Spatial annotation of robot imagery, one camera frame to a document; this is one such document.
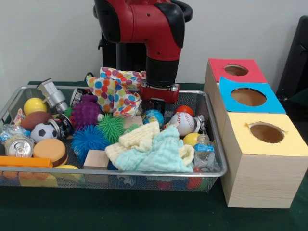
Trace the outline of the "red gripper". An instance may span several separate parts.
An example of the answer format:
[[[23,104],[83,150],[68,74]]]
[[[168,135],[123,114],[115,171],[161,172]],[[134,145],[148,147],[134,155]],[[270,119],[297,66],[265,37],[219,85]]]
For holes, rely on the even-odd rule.
[[[152,100],[153,109],[165,113],[165,103],[175,104],[180,91],[180,85],[174,84],[168,88],[157,88],[141,81],[139,92],[144,101]]]

